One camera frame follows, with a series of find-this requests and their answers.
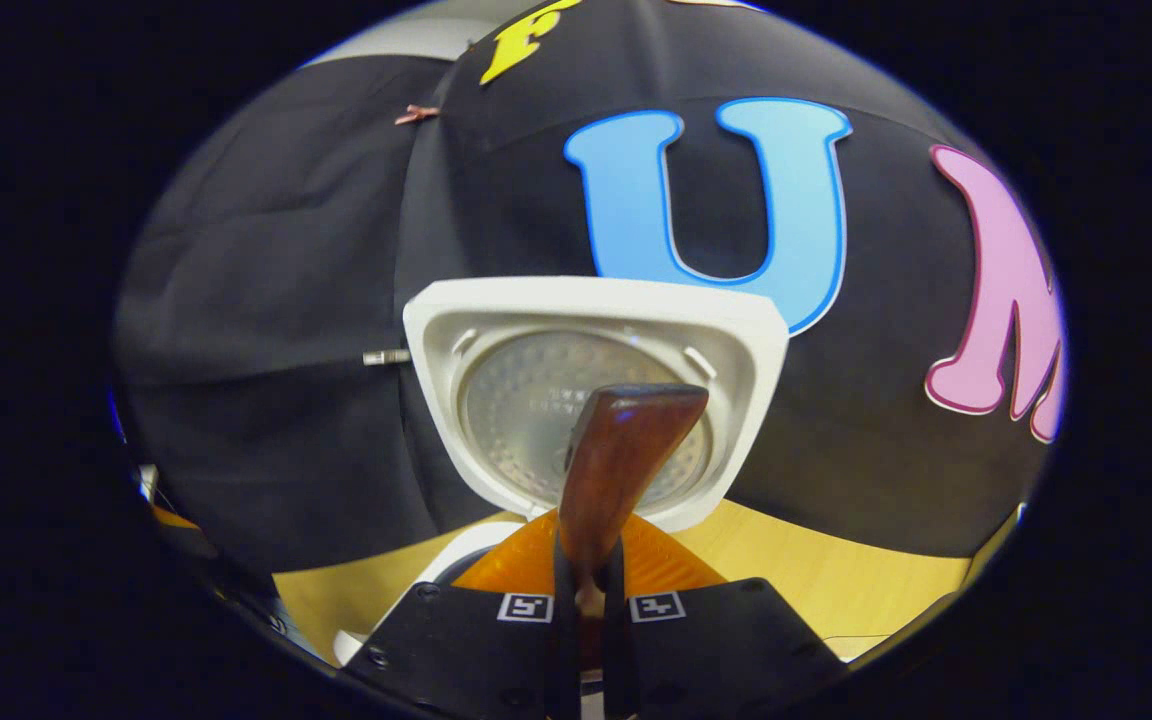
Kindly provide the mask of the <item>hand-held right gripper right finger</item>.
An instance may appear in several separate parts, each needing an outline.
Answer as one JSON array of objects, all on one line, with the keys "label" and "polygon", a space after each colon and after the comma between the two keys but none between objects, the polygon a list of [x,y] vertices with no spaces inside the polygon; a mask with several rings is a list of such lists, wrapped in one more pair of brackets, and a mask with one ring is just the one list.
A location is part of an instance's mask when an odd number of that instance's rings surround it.
[{"label": "hand-held right gripper right finger", "polygon": [[770,579],[723,579],[641,516],[604,578],[608,719],[763,719],[846,679]]}]

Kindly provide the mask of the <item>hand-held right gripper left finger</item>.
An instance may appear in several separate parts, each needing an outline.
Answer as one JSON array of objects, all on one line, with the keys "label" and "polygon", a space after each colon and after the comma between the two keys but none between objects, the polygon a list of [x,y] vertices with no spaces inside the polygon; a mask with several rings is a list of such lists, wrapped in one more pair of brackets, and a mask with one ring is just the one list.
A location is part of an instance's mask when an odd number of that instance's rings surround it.
[{"label": "hand-held right gripper left finger", "polygon": [[579,614],[558,514],[483,559],[467,585],[420,582],[344,662],[346,674],[442,719],[577,719]]}]

